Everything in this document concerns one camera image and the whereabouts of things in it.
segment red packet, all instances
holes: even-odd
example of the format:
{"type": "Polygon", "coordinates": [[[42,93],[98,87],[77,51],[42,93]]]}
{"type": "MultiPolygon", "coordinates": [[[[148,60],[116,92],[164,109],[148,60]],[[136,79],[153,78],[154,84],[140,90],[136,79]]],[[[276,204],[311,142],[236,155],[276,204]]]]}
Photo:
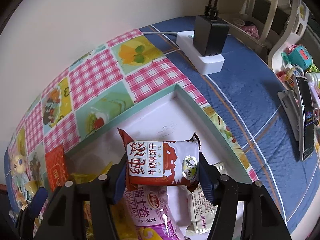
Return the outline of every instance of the red packet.
{"type": "Polygon", "coordinates": [[[65,163],[63,144],[46,153],[45,165],[47,166],[51,190],[54,191],[56,187],[63,186],[69,177],[65,163]]]}
{"type": "Polygon", "coordinates": [[[185,185],[189,190],[197,186],[200,141],[196,134],[188,141],[134,141],[118,130],[127,154],[129,191],[138,185],[185,185]]]}

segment phone screen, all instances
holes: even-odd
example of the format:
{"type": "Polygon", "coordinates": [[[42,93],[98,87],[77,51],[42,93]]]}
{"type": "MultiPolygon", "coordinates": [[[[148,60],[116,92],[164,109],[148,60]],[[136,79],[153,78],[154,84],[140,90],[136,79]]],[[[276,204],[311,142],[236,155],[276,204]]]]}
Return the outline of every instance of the phone screen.
{"type": "Polygon", "coordinates": [[[314,123],[313,123],[313,107],[308,80],[305,78],[297,77],[297,83],[302,100],[302,112],[304,114],[304,150],[303,160],[312,154],[314,149],[314,123]]]}

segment power strip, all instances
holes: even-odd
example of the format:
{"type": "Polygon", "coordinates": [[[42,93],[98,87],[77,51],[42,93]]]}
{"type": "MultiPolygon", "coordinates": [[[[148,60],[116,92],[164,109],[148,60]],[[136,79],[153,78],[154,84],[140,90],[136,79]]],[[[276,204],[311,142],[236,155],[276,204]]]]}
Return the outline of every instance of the power strip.
{"type": "Polygon", "coordinates": [[[193,46],[194,31],[178,32],[177,45],[186,54],[201,75],[220,72],[224,63],[221,54],[202,56],[193,46]]]}

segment blue bed sheet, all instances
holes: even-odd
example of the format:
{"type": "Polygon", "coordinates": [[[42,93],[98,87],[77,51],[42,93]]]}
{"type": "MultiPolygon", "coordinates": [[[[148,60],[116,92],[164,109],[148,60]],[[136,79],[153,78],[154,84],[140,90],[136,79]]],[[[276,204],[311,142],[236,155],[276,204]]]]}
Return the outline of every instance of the blue bed sheet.
{"type": "MultiPolygon", "coordinates": [[[[194,17],[180,17],[141,28],[150,31],[194,30],[194,17]]],[[[299,161],[298,144],[277,97],[282,84],[249,48],[229,35],[221,72],[200,75],[172,35],[147,35],[150,42],[191,80],[226,122],[285,218],[289,231],[306,213],[317,189],[317,154],[299,161]]]]}

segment black charger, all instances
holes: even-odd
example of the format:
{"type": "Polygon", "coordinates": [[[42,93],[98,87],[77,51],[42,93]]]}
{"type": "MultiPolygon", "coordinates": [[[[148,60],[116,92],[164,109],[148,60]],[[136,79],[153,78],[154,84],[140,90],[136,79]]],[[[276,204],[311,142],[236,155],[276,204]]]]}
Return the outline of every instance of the black charger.
{"type": "Polygon", "coordinates": [[[218,0],[213,6],[211,3],[212,0],[209,0],[204,15],[196,16],[193,46],[202,56],[220,54],[229,32],[229,24],[218,17],[218,0]]]}

